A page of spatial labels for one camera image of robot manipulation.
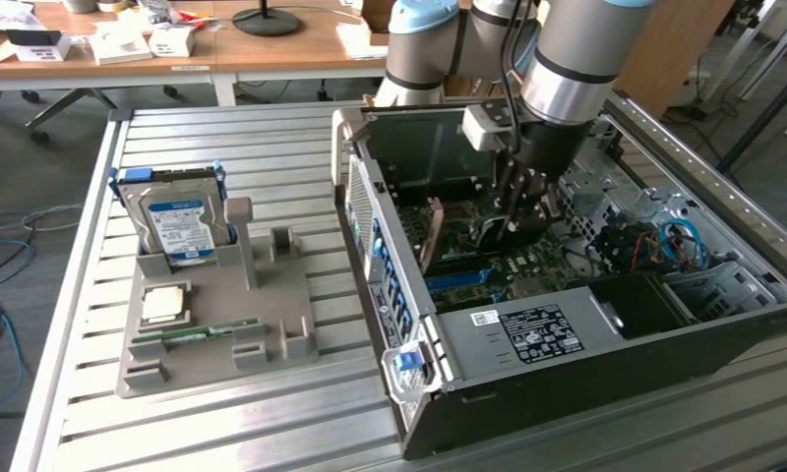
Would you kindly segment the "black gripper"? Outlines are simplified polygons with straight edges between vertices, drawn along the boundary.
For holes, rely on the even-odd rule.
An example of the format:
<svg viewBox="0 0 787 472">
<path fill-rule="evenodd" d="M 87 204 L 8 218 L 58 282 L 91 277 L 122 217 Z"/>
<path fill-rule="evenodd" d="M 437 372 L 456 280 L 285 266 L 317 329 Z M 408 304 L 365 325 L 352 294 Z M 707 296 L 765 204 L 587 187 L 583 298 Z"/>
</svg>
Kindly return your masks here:
<svg viewBox="0 0 787 472">
<path fill-rule="evenodd" d="M 591 123 L 562 126 L 546 121 L 522 124 L 516 135 L 498 134 L 496 209 L 505 217 L 497 239 L 534 241 L 564 219 L 557 181 L 568 169 Z"/>
</svg>

